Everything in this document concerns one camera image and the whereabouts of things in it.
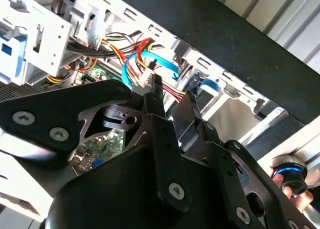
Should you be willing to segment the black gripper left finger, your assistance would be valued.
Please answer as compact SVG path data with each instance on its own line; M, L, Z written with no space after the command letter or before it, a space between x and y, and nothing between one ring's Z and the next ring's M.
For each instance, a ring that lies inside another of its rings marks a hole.
M139 95L110 79L51 90L0 104L1 150L48 168L66 166L77 147L113 129L124 131L123 152L82 176L77 189L124 197L137 183L160 207L186 212L191 193L173 123L166 118L159 75Z

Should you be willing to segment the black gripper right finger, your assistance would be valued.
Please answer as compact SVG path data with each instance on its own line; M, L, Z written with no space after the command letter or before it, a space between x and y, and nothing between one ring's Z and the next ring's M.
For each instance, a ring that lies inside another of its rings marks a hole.
M184 95L173 120L192 195L184 229L313 227L239 142L221 142L193 94Z

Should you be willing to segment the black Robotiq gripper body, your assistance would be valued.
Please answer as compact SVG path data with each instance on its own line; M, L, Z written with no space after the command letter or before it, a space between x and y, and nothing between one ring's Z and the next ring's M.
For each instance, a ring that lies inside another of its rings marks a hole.
M124 197L113 190L102 194L92 185L77 189L81 177L65 185L54 199L45 221L47 229L184 229L182 223L192 205L191 187L184 163L183 171L189 186L191 204L186 212L178 212L151 202L150 193L140 193L139 178Z

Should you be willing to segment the person's hand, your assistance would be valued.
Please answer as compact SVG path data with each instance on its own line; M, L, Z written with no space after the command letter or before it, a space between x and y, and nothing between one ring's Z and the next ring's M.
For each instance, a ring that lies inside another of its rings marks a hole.
M284 181L284 177L282 174L277 174L274 176L274 168L269 167L266 170L266 173L272 178L272 181L280 188L282 186L282 183ZM304 193L294 197L292 196L293 192L290 187L283 187L282 192L285 194L285 196L295 205L295 207L303 213L307 206L314 200L314 197L312 193L307 190Z

